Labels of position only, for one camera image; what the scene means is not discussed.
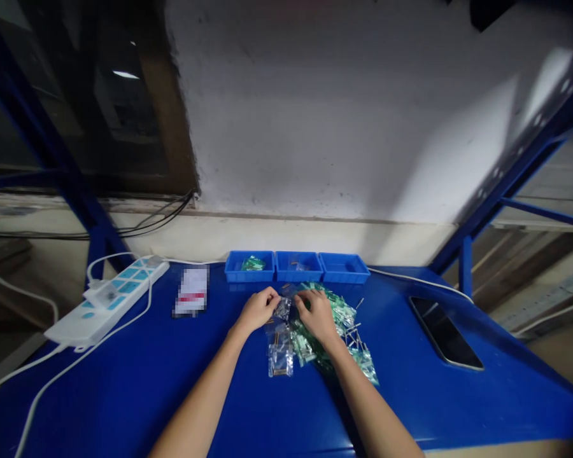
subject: white power strip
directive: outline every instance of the white power strip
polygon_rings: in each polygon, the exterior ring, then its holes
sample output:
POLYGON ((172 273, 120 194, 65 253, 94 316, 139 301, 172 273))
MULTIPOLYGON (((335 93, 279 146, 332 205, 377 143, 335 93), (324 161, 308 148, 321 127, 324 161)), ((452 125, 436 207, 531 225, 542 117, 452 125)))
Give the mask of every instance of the white power strip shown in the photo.
MULTIPOLYGON (((125 315, 125 313, 148 291, 148 274, 155 283, 169 268, 168 262, 153 263, 149 259, 140 259, 126 268, 114 279, 102 285, 100 291, 103 299, 110 298, 106 307, 99 307, 85 300, 68 315, 63 317, 51 328, 45 331, 45 337, 58 344, 77 347, 83 351, 87 347, 96 345, 108 334, 110 329, 125 315)), ((90 298, 95 294, 85 292, 90 298)))

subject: blue plastic bin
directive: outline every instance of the blue plastic bin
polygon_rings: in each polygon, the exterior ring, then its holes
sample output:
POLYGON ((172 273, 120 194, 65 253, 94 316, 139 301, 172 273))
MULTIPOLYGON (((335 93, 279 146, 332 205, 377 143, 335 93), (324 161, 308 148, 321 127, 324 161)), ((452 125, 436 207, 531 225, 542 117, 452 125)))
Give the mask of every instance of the blue plastic bin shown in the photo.
POLYGON ((273 251, 232 251, 225 263, 225 276, 229 283, 271 282, 274 280, 276 259, 273 251), (265 261, 263 270, 242 270, 242 264, 251 256, 265 261))
POLYGON ((325 271, 323 281, 328 283, 363 284, 371 275, 357 254, 318 253, 325 271))
POLYGON ((312 251, 276 251, 276 280, 287 282, 320 281, 323 268, 312 251), (297 270, 297 264, 308 270, 297 270))

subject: blue workbench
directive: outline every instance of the blue workbench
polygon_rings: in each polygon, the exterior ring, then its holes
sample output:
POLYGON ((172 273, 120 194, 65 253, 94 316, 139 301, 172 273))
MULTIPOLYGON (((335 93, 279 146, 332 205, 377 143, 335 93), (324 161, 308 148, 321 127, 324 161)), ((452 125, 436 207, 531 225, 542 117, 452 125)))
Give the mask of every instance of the blue workbench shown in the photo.
MULTIPOLYGON (((43 396, 24 457, 144 457, 219 348, 244 302, 266 284, 227 284, 213 265, 208 310, 171 318, 183 265, 155 283, 151 309, 59 379, 43 396)), ((392 272, 434 282, 426 268, 392 272)), ((357 304, 379 391, 425 450, 573 438, 573 386, 466 300, 378 274, 363 286, 327 285, 357 304), (410 295, 442 300, 485 365, 476 372, 438 357, 410 295)), ((146 295, 123 322, 146 307, 146 295)), ((336 384, 311 364, 292 378, 267 376, 266 337, 247 341, 210 456, 353 455, 353 423, 336 384)), ((46 344, 34 358, 54 348, 46 344)), ((37 391, 78 358, 71 350, 0 388, 0 457, 11 457, 37 391)))

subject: blue metal frame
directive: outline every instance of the blue metal frame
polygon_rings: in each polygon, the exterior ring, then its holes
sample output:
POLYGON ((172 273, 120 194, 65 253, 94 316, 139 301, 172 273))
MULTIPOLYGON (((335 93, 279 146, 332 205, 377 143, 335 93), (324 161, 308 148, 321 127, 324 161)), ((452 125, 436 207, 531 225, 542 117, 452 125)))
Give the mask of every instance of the blue metal frame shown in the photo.
POLYGON ((573 216, 554 210, 548 210, 542 207, 537 207, 536 205, 525 204, 524 202, 518 202, 517 200, 503 198, 501 199, 503 205, 507 207, 512 207, 517 210, 522 210, 525 212, 533 213, 544 218, 554 219, 555 221, 560 221, 561 223, 570 224, 573 226, 573 216))
POLYGON ((541 127, 539 133, 523 147, 513 166, 504 173, 488 196, 479 204, 456 230, 444 247, 439 251, 429 268, 443 274, 458 258, 463 243, 470 238, 475 240, 486 226, 495 218, 505 205, 518 206, 519 209, 541 214, 547 218, 557 219, 573 224, 573 216, 540 209, 533 205, 515 202, 512 198, 539 170, 539 168, 556 152, 573 134, 573 93, 556 111, 555 115, 541 127))
MULTIPOLYGON (((44 169, 36 173, 0 177, 0 188, 39 183, 45 186, 54 184, 89 233, 91 243, 88 259, 129 251, 97 201, 1 34, 0 106, 44 169)), ((118 272, 133 261, 129 254, 110 259, 118 272)), ((103 264, 98 263, 97 266, 94 273, 101 275, 103 264)))
POLYGON ((465 237, 458 254, 458 288, 469 297, 473 297, 473 255, 471 237, 465 237))

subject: electrical wire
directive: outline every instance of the electrical wire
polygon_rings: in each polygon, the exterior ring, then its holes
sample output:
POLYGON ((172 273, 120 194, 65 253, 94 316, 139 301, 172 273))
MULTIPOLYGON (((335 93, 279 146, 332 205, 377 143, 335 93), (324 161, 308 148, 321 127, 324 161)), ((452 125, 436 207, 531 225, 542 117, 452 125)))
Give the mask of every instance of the electrical wire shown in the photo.
POLYGON ((94 281, 94 276, 91 273, 91 269, 93 268, 94 265, 96 265, 100 261, 105 261, 107 259, 114 258, 116 256, 122 256, 124 254, 133 254, 137 260, 141 259, 140 255, 138 253, 134 253, 133 251, 124 251, 123 253, 115 253, 115 254, 109 254, 107 256, 102 256, 101 258, 96 259, 95 261, 93 261, 92 263, 90 263, 87 266, 87 272, 86 273, 87 273, 87 280, 88 280, 89 284, 91 284, 91 282, 94 281))
MULTIPOLYGON (((193 192, 188 192, 185 196, 179 197, 178 199, 169 202, 168 204, 164 205, 160 209, 156 210, 154 213, 147 216, 145 219, 140 221, 136 226, 130 228, 117 228, 117 233, 124 239, 128 239, 131 237, 138 237, 139 235, 145 235, 150 233, 154 230, 158 230, 168 224, 170 221, 173 221, 175 217, 179 215, 179 213, 184 210, 187 204, 190 202, 193 196, 193 192), (142 224, 147 222, 149 219, 157 216, 160 214, 164 209, 173 205, 182 200, 182 204, 179 205, 175 210, 170 212, 167 215, 163 215, 163 218, 155 221, 154 223, 150 223, 146 226, 142 224), (141 230, 149 229, 151 230, 142 233, 134 233, 141 230)), ((52 232, 34 232, 34 231, 15 231, 15 232, 0 232, 0 239, 34 239, 34 240, 42 240, 42 239, 50 239, 50 240, 74 240, 74 241, 86 241, 89 240, 89 234, 87 232, 74 232, 74 233, 52 233, 52 232)))
POLYGON ((42 301, 42 302, 49 304, 51 306, 51 308, 53 309, 53 323, 55 324, 59 320, 59 310, 57 309, 57 304, 55 302, 53 302, 51 299, 36 295, 34 293, 30 293, 29 291, 26 291, 24 289, 18 288, 15 285, 12 285, 8 281, 4 280, 2 277, 0 277, 0 284, 2 286, 6 286, 8 289, 12 289, 13 291, 16 291, 20 294, 26 295, 28 297, 31 297, 31 298, 34 298, 34 299, 37 299, 39 301, 42 301))
POLYGON ((538 326, 541 323, 545 323, 548 320, 551 320, 552 318, 556 318, 558 316, 564 315, 565 313, 570 312, 571 310, 573 310, 573 305, 567 307, 566 309, 563 310, 559 310, 558 312, 548 315, 546 317, 543 317, 541 319, 538 319, 537 321, 535 321, 534 323, 529 324, 526 328, 522 328, 519 331, 516 331, 514 333, 512 333, 512 336, 514 337, 520 337, 522 336, 522 334, 524 334, 525 332, 531 330, 532 328, 538 326))
POLYGON ((49 359, 50 357, 52 357, 58 353, 61 353, 67 347, 68 347, 68 345, 66 345, 65 343, 62 343, 62 344, 58 345, 56 348, 54 348, 53 351, 44 355, 42 358, 38 358, 37 360, 35 360, 29 364, 26 364, 25 366, 21 366, 19 369, 15 370, 15 371, 12 371, 10 374, 8 374, 7 376, 0 379, 0 385, 5 383, 7 380, 10 380, 11 378, 13 378, 15 375, 21 374, 23 371, 26 371, 29 368, 32 368, 32 367, 42 363, 43 361, 46 361, 47 359, 49 359))
POLYGON ((415 282, 419 282, 419 283, 424 283, 424 284, 428 284, 428 285, 431 285, 431 286, 435 286, 435 287, 437 287, 437 288, 446 289, 446 290, 448 290, 448 291, 452 291, 453 293, 458 294, 459 296, 463 296, 463 297, 464 297, 465 299, 467 299, 469 302, 474 303, 474 302, 473 302, 473 299, 470 298, 469 296, 467 296, 465 293, 462 293, 461 291, 459 291, 459 290, 457 290, 457 289, 454 289, 454 288, 451 288, 451 287, 449 287, 449 286, 445 286, 445 285, 442 285, 442 284, 439 284, 439 283, 428 282, 428 281, 426 281, 426 280, 417 279, 417 278, 415 278, 415 277, 408 277, 407 275, 391 274, 391 273, 389 273, 389 272, 384 272, 383 270, 378 270, 378 269, 374 269, 374 268, 371 268, 371 267, 368 267, 368 269, 369 269, 371 272, 376 272, 377 274, 387 275, 387 276, 389 276, 389 277, 395 277, 395 278, 398 278, 398 279, 404 279, 404 280, 415 281, 415 282))
POLYGON ((218 263, 218 262, 224 262, 222 260, 195 262, 195 261, 173 260, 173 259, 169 259, 169 258, 164 258, 164 261, 175 262, 175 263, 180 263, 180 264, 192 264, 192 265, 206 265, 206 264, 214 264, 214 263, 218 263))
MULTIPOLYGON (((114 256, 119 256, 121 254, 130 254, 130 253, 117 253, 114 256)), ((63 369, 60 373, 58 373, 56 376, 54 376, 51 380, 49 380, 45 386, 43 386, 40 391, 38 391, 38 393, 36 394, 36 397, 34 397, 34 400, 32 401, 32 405, 30 406, 30 409, 28 410, 27 413, 27 417, 25 419, 25 425, 24 425, 24 430, 23 433, 21 434, 21 439, 19 439, 19 445, 17 446, 17 451, 15 452, 15 458, 21 458, 21 455, 24 452, 24 448, 25 448, 25 443, 27 441, 27 437, 28 434, 30 432, 30 427, 32 426, 32 420, 34 419, 34 414, 36 413, 36 407, 38 406, 38 402, 40 400, 40 398, 42 397, 42 395, 45 393, 45 391, 53 384, 55 383, 56 380, 58 380, 61 376, 63 376, 65 373, 67 373, 70 369, 72 369, 73 367, 75 367, 78 363, 80 363, 81 361, 83 361, 87 356, 89 356, 91 353, 93 353, 95 350, 97 350, 97 348, 102 345, 105 341, 107 341, 110 337, 112 337, 113 335, 115 335, 116 333, 118 333, 120 330, 128 327, 130 324, 132 324, 134 321, 138 320, 142 315, 144 315, 145 313, 148 312, 148 309, 151 308, 151 300, 152 300, 152 287, 153 287, 153 282, 151 281, 151 273, 149 271, 149 269, 147 269, 144 265, 142 266, 142 268, 146 271, 147 274, 147 279, 148 279, 148 301, 146 303, 146 308, 140 312, 137 316, 135 316, 134 318, 132 318, 130 321, 128 321, 127 323, 125 323, 123 326, 119 326, 117 329, 115 329, 114 331, 108 333, 106 336, 104 336, 104 338, 102 340, 100 340, 95 346, 91 347, 91 349, 85 353, 84 355, 82 355, 80 358, 78 358, 75 362, 71 363, 68 367, 66 367, 65 369, 63 369)))

